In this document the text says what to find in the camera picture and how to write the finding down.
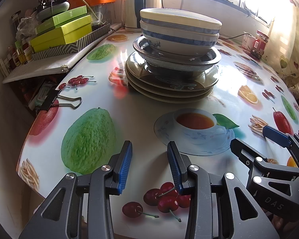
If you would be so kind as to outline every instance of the wall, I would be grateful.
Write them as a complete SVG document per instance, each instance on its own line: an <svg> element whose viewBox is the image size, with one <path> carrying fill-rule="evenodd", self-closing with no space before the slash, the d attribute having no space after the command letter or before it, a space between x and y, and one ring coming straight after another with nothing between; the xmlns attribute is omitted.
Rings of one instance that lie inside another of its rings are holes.
<svg viewBox="0 0 299 239"><path fill-rule="evenodd" d="M14 43L10 17L37 6L37 0L6 0L0 7L0 57L6 58ZM21 203L25 183L16 173L18 157L34 121L0 73L0 223L12 238L22 230Z"/></svg>
<svg viewBox="0 0 299 239"><path fill-rule="evenodd" d="M164 8L179 9L181 0L163 0ZM265 22L261 23L252 16L247 15L233 7L214 0L183 0L182 10L192 11L207 15L222 22L220 34L228 37L240 35L248 32L253 36L257 30L268 34L269 28L265 26Z"/></svg>

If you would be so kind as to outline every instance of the white shelf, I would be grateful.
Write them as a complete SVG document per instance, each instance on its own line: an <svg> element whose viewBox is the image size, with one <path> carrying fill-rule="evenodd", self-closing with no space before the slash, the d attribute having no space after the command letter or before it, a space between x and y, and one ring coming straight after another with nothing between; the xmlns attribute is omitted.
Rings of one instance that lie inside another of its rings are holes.
<svg viewBox="0 0 299 239"><path fill-rule="evenodd" d="M118 30L120 27L121 23L111 25L111 28L114 30ZM100 43L104 38L112 33L113 31L110 30L109 33L95 40L78 53L44 58L41 60L31 61L25 65L16 67L6 78L3 79L2 83L9 83L30 77L67 72L98 43Z"/></svg>

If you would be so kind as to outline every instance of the blue stripe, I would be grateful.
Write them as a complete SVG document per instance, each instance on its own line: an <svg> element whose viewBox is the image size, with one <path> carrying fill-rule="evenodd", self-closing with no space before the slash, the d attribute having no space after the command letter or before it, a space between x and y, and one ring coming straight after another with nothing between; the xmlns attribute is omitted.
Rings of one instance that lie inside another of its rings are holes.
<svg viewBox="0 0 299 239"><path fill-rule="evenodd" d="M177 23L156 21L156 20L146 19L146 18L142 18L142 17L141 17L141 19L145 23L153 24L153 25L157 25L157 26L161 26L161 27L176 28L176 29L193 31L193 32L198 32L198 33L203 33L203 34L219 33L219 29L198 28L198 27L187 26L187 25L182 25L182 24L177 24Z"/></svg>
<svg viewBox="0 0 299 239"><path fill-rule="evenodd" d="M214 46L216 44L216 41L200 41L200 40L193 40L193 39L187 39L187 38L181 38L181 37L173 37L168 36L164 34L154 33L147 30L142 29L142 33L151 37L167 40L167 41L173 41L177 43L183 43L188 45L196 45L196 46Z"/></svg>

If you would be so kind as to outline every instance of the cherry stem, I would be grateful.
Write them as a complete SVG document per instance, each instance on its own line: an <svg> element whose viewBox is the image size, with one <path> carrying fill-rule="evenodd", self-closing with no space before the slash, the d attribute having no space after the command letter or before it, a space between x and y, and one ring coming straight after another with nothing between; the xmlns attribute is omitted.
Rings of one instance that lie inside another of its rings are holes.
<svg viewBox="0 0 299 239"><path fill-rule="evenodd" d="M165 193L163 193L163 194L161 194L161 195L158 195L158 196L159 196L159 197L160 197L160 196L163 196L163 195L167 194L168 192L173 191L174 189L175 189L175 187L171 188L169 191L166 191Z"/></svg>
<svg viewBox="0 0 299 239"><path fill-rule="evenodd" d="M151 216L151 217L159 217L158 215L152 215L152 214L148 214L148 213L145 213L145 212L142 212L142 211L137 211L137 212L139 212L139 213L141 213L141 214L144 214L144 215L147 215L147 216Z"/></svg>
<svg viewBox="0 0 299 239"><path fill-rule="evenodd" d="M175 217L177 219L178 222L182 222L182 220L180 218L178 218L177 216L174 215L174 213L171 211L171 209L170 209L170 213L173 215L173 217Z"/></svg>

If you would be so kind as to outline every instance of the striped box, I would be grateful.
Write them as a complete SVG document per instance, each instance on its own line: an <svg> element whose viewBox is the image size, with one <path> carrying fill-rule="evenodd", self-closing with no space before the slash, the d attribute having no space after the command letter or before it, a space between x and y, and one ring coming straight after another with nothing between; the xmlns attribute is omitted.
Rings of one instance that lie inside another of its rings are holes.
<svg viewBox="0 0 299 239"><path fill-rule="evenodd" d="M40 60L48 57L77 53L84 49L87 45L91 44L93 41L108 33L109 31L110 24L104 25L103 27L91 32L90 34L82 37L74 43L53 47L48 50L41 51L39 53L34 53L32 59Z"/></svg>

